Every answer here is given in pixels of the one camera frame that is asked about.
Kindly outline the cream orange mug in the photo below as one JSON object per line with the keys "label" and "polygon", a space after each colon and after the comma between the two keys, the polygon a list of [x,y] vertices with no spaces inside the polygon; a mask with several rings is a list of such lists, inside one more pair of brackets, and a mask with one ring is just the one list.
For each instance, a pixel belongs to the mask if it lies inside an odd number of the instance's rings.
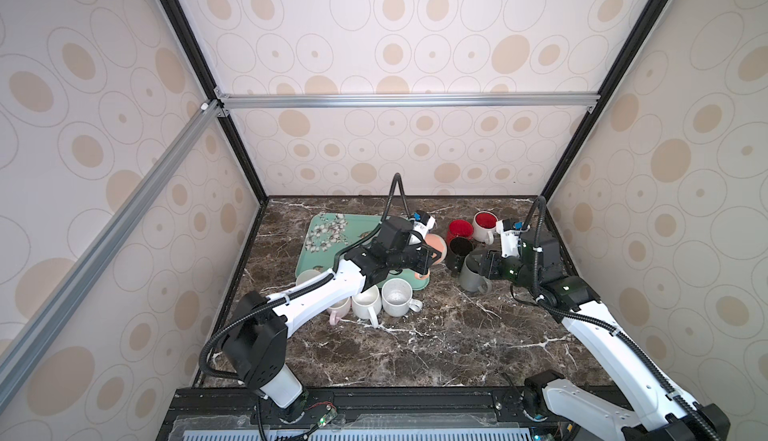
{"label": "cream orange mug", "polygon": [[[418,236],[416,236],[416,235],[412,235],[411,238],[412,238],[411,241],[414,241],[414,242],[415,241],[419,241]],[[430,248],[433,251],[436,251],[438,253],[438,255],[439,255],[439,256],[437,256],[437,258],[432,260],[432,265],[442,263],[444,261],[445,257],[446,257],[446,252],[447,252],[447,244],[446,244],[445,240],[442,237],[440,237],[439,235],[436,235],[436,234],[433,234],[433,233],[429,233],[429,234],[425,235],[423,238],[424,238],[423,241],[428,246],[430,246]],[[421,250],[418,251],[418,253],[417,253],[418,256],[417,257],[419,259],[419,262],[417,263],[417,265],[419,267],[423,267],[424,266],[424,263],[426,262],[424,260],[427,259],[427,255],[430,254],[430,253],[431,253],[431,251],[425,250],[425,249],[421,249]],[[416,279],[418,279],[418,280],[426,280],[426,279],[428,279],[430,277],[430,272],[429,272],[429,270],[427,270],[426,274],[422,274],[422,273],[414,270],[414,277]]]}

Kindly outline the light grey mug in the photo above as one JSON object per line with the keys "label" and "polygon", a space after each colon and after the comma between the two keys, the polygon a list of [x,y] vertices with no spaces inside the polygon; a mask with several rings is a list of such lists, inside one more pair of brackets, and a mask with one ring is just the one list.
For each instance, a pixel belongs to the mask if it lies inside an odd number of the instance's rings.
{"label": "light grey mug", "polygon": [[324,276],[325,276],[325,272],[321,272],[316,269],[305,270],[297,276],[295,281],[295,286],[300,287],[307,283],[314,284],[322,280]]}

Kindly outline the green floral bird tray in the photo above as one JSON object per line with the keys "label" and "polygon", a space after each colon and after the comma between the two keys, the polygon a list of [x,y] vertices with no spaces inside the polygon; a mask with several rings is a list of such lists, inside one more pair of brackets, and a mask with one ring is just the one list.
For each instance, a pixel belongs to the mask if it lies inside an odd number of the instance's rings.
{"label": "green floral bird tray", "polygon": [[[306,233],[303,248],[295,269],[295,275],[308,269],[326,271],[334,267],[334,258],[338,251],[364,240],[380,224],[381,216],[343,213],[321,213],[315,215]],[[389,270],[385,278],[377,284],[393,278],[406,280],[414,291],[423,290],[429,280],[418,280],[411,270]]]}

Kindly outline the left diagonal aluminium bar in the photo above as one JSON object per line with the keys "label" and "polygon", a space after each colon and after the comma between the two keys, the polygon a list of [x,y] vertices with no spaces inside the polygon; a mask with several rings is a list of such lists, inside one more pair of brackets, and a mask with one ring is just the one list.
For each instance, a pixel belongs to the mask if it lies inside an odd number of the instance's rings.
{"label": "left diagonal aluminium bar", "polygon": [[222,101],[211,99],[198,110],[11,344],[1,361],[2,410],[27,381],[222,107]]}

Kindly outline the black corner frame post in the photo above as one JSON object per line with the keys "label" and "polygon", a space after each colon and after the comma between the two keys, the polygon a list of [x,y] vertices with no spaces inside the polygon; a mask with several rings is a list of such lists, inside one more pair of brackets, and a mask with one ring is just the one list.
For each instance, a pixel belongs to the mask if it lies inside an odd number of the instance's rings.
{"label": "black corner frame post", "polygon": [[[159,0],[159,2],[206,98],[222,101],[223,97],[217,91],[217,82],[208,65],[198,36],[193,32],[180,0]],[[228,112],[220,115],[218,120],[257,201],[264,204],[269,200],[269,196],[256,173],[234,120]]]}

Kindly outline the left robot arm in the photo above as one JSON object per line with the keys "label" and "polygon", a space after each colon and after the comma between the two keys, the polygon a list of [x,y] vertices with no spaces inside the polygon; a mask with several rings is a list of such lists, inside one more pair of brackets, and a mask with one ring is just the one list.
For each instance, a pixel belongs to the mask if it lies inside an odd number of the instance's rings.
{"label": "left robot arm", "polygon": [[440,257],[425,240],[435,219],[423,211],[390,215],[395,192],[407,202],[399,173],[392,178],[378,224],[367,236],[337,251],[329,269],[267,297],[257,292],[244,296],[234,319],[203,345],[200,371],[240,381],[281,409],[301,404],[305,389],[286,366],[288,339],[333,304],[376,286],[390,273],[410,270],[425,275]]}

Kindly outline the white mug back row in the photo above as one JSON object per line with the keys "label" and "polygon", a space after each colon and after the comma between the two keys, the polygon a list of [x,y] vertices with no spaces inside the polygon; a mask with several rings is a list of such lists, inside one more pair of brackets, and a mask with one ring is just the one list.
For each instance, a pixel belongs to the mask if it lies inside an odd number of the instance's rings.
{"label": "white mug back row", "polygon": [[472,221],[472,237],[478,243],[491,245],[494,242],[498,218],[491,212],[477,212]]}

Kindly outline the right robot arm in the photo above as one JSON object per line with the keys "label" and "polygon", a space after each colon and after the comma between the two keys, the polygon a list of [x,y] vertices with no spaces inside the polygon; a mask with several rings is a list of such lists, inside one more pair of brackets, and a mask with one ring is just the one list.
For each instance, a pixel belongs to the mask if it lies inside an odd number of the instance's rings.
{"label": "right robot arm", "polygon": [[522,221],[497,219],[488,241],[500,247],[480,261],[489,280],[525,289],[599,362],[629,402],[622,408],[555,370],[527,378],[524,414],[534,422],[565,418],[602,440],[724,440],[731,423],[716,405],[703,405],[673,381],[623,330],[596,291],[564,267],[558,240],[543,228],[547,200],[539,196]]}

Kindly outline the white round mug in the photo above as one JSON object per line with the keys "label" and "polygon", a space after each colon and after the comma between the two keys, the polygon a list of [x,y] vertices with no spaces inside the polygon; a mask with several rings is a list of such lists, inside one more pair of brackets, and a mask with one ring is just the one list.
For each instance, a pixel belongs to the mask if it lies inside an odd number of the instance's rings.
{"label": "white round mug", "polygon": [[369,289],[351,298],[352,311],[361,320],[368,320],[378,329],[380,326],[379,314],[382,310],[382,299],[379,288],[372,286]]}

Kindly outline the red mug black handle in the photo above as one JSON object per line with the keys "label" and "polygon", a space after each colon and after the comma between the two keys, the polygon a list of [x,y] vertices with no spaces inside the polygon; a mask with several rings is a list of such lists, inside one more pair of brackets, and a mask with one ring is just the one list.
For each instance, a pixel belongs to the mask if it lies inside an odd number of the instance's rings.
{"label": "red mug black handle", "polygon": [[463,219],[456,219],[448,224],[445,240],[447,244],[450,244],[455,238],[472,240],[473,233],[474,226],[470,222]]}

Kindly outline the pink mug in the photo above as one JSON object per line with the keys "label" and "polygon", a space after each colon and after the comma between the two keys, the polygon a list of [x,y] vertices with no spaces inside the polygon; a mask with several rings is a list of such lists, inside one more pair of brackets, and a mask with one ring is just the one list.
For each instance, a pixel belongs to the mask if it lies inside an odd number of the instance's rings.
{"label": "pink mug", "polygon": [[350,311],[351,311],[351,298],[347,297],[343,300],[331,305],[327,312],[329,314],[329,324],[336,326]]}

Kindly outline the dark grey mug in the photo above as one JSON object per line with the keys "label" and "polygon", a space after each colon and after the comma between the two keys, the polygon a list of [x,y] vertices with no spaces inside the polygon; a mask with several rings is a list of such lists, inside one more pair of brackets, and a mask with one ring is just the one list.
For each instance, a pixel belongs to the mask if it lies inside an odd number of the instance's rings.
{"label": "dark grey mug", "polygon": [[483,266],[485,261],[485,252],[469,254],[465,257],[459,274],[459,285],[464,291],[473,294],[487,294],[491,290],[492,282],[486,277],[488,269]]}

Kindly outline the cream speckled mug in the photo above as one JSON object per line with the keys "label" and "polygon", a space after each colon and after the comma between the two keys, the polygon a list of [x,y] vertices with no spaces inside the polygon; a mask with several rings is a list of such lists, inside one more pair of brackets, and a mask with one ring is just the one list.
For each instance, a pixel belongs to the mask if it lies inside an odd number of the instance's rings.
{"label": "cream speckled mug", "polygon": [[403,317],[423,308],[423,303],[413,297],[412,286],[401,278],[387,280],[381,288],[381,297],[384,311],[392,317]]}

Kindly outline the horizontal aluminium bar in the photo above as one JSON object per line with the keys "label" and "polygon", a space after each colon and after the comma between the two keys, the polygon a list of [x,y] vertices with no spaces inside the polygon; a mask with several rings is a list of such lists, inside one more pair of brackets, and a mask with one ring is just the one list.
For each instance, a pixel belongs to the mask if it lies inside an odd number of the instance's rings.
{"label": "horizontal aluminium bar", "polygon": [[227,109],[594,106],[597,92],[223,95]]}

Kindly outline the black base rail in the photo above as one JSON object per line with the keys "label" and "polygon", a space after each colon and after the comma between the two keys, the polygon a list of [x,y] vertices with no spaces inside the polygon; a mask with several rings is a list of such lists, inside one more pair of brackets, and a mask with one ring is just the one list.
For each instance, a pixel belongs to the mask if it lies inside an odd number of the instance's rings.
{"label": "black base rail", "polygon": [[[523,412],[524,387],[312,388],[294,420],[240,388],[178,391],[161,424],[161,440],[585,440],[599,437],[558,416],[542,422]],[[617,388],[586,389],[630,405]],[[331,402],[337,417],[316,429],[308,408]]]}

